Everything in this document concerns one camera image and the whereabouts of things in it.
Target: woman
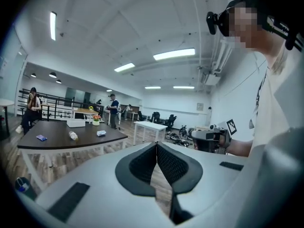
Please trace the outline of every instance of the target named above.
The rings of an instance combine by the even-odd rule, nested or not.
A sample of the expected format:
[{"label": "woman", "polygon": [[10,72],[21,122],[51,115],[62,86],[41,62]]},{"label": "woman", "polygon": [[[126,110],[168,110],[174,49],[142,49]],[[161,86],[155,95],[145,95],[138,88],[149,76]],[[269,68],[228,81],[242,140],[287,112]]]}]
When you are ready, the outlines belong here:
[{"label": "woman", "polygon": [[38,111],[41,110],[40,100],[37,97],[36,88],[33,87],[28,95],[28,105],[25,111],[21,125],[16,129],[16,132],[21,132],[21,127],[23,127],[23,132],[26,134],[32,127],[33,121],[39,118]]}]

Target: round table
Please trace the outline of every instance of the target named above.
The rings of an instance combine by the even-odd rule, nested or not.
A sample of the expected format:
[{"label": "round table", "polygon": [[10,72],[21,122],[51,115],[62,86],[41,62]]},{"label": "round table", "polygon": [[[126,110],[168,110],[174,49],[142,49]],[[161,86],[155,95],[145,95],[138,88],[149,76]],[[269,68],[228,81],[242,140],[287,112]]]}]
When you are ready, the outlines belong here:
[{"label": "round table", "polygon": [[8,106],[14,105],[15,102],[7,100],[7,99],[0,99],[0,106],[4,108],[5,111],[5,124],[6,124],[6,132],[2,129],[1,124],[1,130],[0,130],[0,141],[4,140],[9,137],[10,130],[9,130],[9,123],[8,123]]}]

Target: dark wooden table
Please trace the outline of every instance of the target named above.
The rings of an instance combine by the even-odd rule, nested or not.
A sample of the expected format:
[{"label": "dark wooden table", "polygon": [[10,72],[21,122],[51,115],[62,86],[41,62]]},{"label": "dark wooden table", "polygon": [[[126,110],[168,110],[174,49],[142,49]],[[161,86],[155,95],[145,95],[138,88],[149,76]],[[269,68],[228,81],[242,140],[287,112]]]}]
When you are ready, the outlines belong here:
[{"label": "dark wooden table", "polygon": [[[98,137],[97,131],[101,130],[106,131],[106,135]],[[70,131],[77,134],[78,141],[70,138]],[[38,135],[43,135],[47,140],[39,140],[36,138]],[[92,124],[86,123],[85,127],[70,128],[66,122],[39,121],[20,140],[17,146],[21,149],[29,173],[32,174],[37,185],[43,190],[46,186],[38,176],[36,169],[30,161],[29,154],[44,154],[48,166],[52,167],[51,158],[49,156],[51,154],[77,152],[96,148],[101,148],[103,154],[104,146],[109,144],[119,143],[122,149],[125,148],[127,138],[127,135],[110,128],[106,124],[93,126]]]}]

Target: white box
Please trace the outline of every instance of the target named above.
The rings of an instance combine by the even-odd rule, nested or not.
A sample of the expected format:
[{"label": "white box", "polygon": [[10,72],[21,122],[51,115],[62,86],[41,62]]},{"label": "white box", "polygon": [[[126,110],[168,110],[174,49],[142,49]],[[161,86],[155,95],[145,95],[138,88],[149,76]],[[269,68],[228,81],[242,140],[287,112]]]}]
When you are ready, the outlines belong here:
[{"label": "white box", "polygon": [[86,121],[84,119],[68,119],[66,124],[69,127],[85,127]]}]

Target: man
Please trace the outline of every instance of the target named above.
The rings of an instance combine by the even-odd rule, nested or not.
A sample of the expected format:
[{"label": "man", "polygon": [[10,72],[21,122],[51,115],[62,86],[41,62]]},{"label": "man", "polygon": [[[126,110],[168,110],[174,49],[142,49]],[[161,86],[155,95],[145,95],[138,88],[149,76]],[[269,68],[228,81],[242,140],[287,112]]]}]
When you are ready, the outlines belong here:
[{"label": "man", "polygon": [[118,113],[118,105],[119,102],[116,100],[116,97],[114,94],[110,95],[110,98],[112,100],[111,106],[108,106],[108,109],[110,110],[110,123],[111,123],[111,128],[117,129],[116,123],[115,123],[115,118]]},{"label": "man", "polygon": [[131,105],[127,105],[126,108],[125,108],[125,112],[124,112],[124,119],[127,120],[127,115],[128,115],[128,111],[131,110]]},{"label": "man", "polygon": [[[263,30],[257,24],[258,13],[252,8],[246,8],[243,0],[230,2],[226,10],[229,36],[235,37],[250,51],[262,53],[268,62],[266,75],[256,96],[256,124],[251,120],[249,124],[255,128],[254,139],[249,142],[231,140],[227,148],[227,152],[233,155],[248,156],[254,147],[267,144],[274,136],[289,129],[274,93],[299,65],[301,54],[295,48],[292,51],[286,50],[283,38]],[[221,136],[220,144],[224,142],[225,139]]]}]

